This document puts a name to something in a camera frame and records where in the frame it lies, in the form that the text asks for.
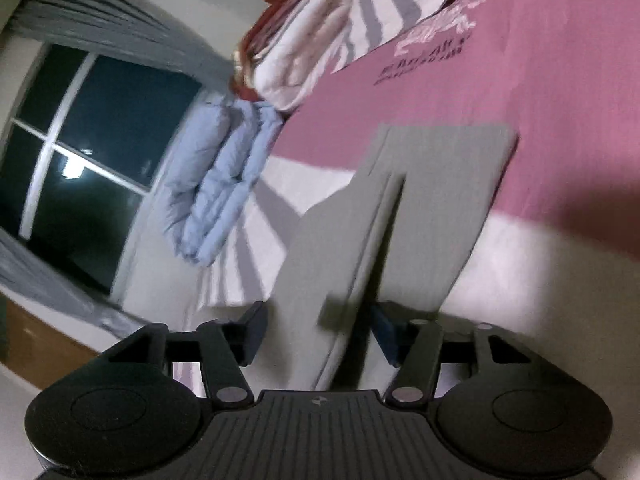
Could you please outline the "grey sweatpants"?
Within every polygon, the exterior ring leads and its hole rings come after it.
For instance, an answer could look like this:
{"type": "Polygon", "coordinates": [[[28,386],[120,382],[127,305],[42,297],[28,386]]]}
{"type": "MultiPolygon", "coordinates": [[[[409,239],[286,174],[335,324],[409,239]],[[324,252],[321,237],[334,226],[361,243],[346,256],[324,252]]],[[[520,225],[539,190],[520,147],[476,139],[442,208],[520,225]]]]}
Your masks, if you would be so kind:
{"type": "Polygon", "coordinates": [[[256,389],[386,389],[372,306],[435,315],[468,262],[518,137],[383,126],[346,188],[300,219],[268,301],[256,389]]]}

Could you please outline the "folded light blue quilt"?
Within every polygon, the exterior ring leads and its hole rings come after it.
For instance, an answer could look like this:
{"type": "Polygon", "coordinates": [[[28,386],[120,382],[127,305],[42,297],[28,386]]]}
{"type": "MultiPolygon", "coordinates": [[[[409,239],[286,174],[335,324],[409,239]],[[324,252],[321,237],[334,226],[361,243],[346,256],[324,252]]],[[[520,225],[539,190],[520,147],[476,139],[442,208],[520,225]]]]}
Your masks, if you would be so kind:
{"type": "Polygon", "coordinates": [[[282,126],[280,113],[264,101],[198,102],[165,181],[163,231],[177,257],[194,266],[215,261],[282,126]]]}

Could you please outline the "dark window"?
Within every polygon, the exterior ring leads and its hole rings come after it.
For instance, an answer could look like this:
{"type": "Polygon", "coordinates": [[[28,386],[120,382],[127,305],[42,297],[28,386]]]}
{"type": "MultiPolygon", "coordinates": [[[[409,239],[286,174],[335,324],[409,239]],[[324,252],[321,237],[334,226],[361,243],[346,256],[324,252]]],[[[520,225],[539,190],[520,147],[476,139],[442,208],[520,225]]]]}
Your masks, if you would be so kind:
{"type": "Polygon", "coordinates": [[[88,292],[122,299],[193,78],[46,47],[1,141],[1,225],[88,292]]]}

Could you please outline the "folded white pink blanket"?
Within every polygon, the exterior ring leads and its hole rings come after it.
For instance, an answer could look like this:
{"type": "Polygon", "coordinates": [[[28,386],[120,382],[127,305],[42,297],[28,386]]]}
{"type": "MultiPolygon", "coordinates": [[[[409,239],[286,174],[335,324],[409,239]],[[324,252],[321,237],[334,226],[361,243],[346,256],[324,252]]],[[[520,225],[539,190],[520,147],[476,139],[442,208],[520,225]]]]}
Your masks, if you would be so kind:
{"type": "Polygon", "coordinates": [[[342,41],[352,0],[302,0],[258,53],[258,96],[291,113],[311,94],[342,41]]]}

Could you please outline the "striped pink grey bedsheet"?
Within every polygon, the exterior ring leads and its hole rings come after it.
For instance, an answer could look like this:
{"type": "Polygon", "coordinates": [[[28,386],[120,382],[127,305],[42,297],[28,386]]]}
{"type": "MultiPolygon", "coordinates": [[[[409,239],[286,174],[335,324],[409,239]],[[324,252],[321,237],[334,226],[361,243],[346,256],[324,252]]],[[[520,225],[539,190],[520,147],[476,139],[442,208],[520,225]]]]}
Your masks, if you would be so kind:
{"type": "Polygon", "coordinates": [[[255,389],[385,388],[370,301],[510,330],[606,398],[639,391],[639,0],[458,0],[324,76],[217,261],[155,235],[125,308],[269,306],[255,389]]]}

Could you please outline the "grey curtain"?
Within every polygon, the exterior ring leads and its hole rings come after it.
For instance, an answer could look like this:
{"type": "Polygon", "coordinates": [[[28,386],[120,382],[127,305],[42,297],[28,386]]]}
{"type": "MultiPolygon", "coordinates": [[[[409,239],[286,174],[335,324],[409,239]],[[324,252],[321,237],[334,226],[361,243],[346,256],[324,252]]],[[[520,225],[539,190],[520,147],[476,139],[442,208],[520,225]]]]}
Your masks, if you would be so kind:
{"type": "MultiPolygon", "coordinates": [[[[146,0],[23,0],[8,24],[3,45],[3,78],[20,86],[1,122],[4,127],[26,88],[39,55],[62,46],[195,79],[201,86],[189,114],[202,99],[227,90],[230,63],[178,18],[146,0]]],[[[177,151],[179,128],[164,170],[134,238],[134,255],[119,302],[75,284],[54,270],[1,226],[1,285],[6,292],[38,302],[117,337],[134,332],[147,318],[177,321],[194,296],[197,270],[175,258],[160,227],[160,203],[167,168],[177,151]]]]}

